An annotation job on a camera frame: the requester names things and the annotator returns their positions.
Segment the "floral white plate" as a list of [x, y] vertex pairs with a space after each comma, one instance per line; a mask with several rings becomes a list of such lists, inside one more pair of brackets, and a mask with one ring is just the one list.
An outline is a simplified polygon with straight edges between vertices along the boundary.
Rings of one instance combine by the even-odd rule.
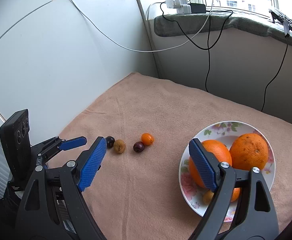
[[[237, 137], [246, 133], [260, 135], [267, 143], [268, 160], [265, 167], [260, 170], [260, 172], [268, 188], [271, 189], [275, 178], [275, 157], [269, 141], [257, 128], [241, 121], [220, 121], [203, 128], [194, 137], [198, 138], [199, 141], [209, 139], [217, 140], [224, 143], [227, 148], [230, 148]], [[203, 202], [203, 195], [207, 190], [199, 187], [193, 181], [190, 175], [189, 157], [189, 148], [185, 148], [179, 164], [179, 185], [182, 195], [189, 207], [202, 217], [208, 207], [207, 204]]]

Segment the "tiny kumquat orange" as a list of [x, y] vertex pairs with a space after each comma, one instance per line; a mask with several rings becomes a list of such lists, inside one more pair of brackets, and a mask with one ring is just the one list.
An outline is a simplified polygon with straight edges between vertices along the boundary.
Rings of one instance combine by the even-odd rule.
[[141, 135], [141, 142], [143, 142], [144, 145], [150, 146], [154, 143], [155, 138], [150, 133], [143, 133]]

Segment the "green windowsill cloth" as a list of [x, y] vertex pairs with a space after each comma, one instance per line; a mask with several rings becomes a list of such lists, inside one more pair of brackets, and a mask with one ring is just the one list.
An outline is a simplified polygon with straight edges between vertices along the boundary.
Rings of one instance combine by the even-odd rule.
[[268, 21], [256, 21], [252, 17], [225, 14], [165, 15], [154, 19], [154, 32], [160, 37], [194, 35], [198, 31], [220, 31], [235, 28], [261, 37], [271, 37], [292, 46], [292, 34], [285, 37], [283, 26]]

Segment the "black device on sill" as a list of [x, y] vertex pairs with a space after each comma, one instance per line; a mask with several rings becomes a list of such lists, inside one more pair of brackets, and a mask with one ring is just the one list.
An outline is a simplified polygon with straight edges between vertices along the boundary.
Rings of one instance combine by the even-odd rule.
[[268, 11], [271, 14], [272, 22], [280, 23], [283, 26], [285, 37], [289, 37], [290, 31], [292, 31], [292, 19], [276, 8], [271, 8]]

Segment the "pink towel cloth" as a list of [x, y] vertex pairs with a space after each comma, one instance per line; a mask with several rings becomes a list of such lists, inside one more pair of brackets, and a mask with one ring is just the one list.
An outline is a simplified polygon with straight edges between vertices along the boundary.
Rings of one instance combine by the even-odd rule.
[[[189, 141], [219, 121], [242, 121], [270, 142], [276, 162], [271, 189], [279, 228], [292, 220], [292, 124], [202, 90], [138, 73], [108, 89], [60, 133], [88, 144], [112, 136], [126, 151], [105, 155], [84, 199], [107, 239], [187, 239], [200, 217], [185, 202], [179, 163]], [[133, 145], [150, 133], [143, 152]]]

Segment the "medium mandarin with stem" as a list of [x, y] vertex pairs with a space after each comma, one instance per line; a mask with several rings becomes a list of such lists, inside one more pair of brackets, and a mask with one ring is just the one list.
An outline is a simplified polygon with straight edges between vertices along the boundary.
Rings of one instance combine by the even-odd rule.
[[234, 188], [232, 196], [231, 196], [231, 200], [230, 200], [231, 203], [235, 202], [239, 198], [240, 190], [241, 188]]

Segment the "large smooth orange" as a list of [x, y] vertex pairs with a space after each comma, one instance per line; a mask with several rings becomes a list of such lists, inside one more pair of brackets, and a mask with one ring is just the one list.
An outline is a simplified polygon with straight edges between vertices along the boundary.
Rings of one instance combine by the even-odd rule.
[[200, 142], [195, 138], [189, 142], [188, 150], [191, 178], [199, 187], [215, 191], [221, 177], [219, 163], [233, 164], [228, 148], [217, 140]]

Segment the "black power adapter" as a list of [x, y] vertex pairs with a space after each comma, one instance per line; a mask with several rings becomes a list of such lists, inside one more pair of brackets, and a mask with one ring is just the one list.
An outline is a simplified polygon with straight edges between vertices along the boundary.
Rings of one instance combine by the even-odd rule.
[[206, 5], [202, 3], [188, 3], [191, 14], [205, 14], [207, 12]]

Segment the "white power strip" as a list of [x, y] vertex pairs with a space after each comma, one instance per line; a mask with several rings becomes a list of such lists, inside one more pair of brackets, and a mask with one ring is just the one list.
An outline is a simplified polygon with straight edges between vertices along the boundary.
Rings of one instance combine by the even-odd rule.
[[167, 8], [176, 9], [177, 14], [188, 15], [191, 14], [191, 6], [187, 0], [165, 0]]

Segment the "large rough orange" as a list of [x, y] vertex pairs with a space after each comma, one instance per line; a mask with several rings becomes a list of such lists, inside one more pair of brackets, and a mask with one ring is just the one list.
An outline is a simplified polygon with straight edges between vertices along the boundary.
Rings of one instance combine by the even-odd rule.
[[268, 146], [258, 134], [247, 133], [239, 136], [230, 148], [232, 167], [239, 170], [262, 170], [268, 160]]

